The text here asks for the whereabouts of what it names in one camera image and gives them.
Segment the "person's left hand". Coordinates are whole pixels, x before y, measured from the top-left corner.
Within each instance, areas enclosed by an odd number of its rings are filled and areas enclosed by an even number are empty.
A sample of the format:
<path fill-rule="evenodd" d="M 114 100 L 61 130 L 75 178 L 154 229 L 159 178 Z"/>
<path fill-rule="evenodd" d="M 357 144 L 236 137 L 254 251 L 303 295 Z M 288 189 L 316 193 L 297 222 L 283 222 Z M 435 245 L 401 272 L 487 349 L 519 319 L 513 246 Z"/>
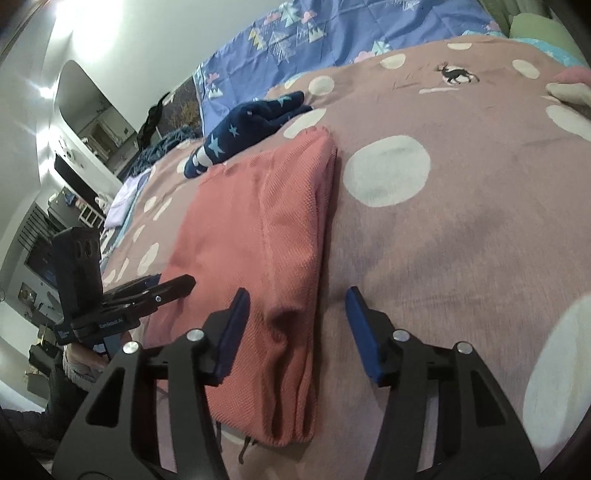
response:
<path fill-rule="evenodd" d="M 82 389 L 89 390 L 108 363 L 104 357 L 77 343 L 66 345 L 64 348 L 62 367 L 65 375 Z"/>

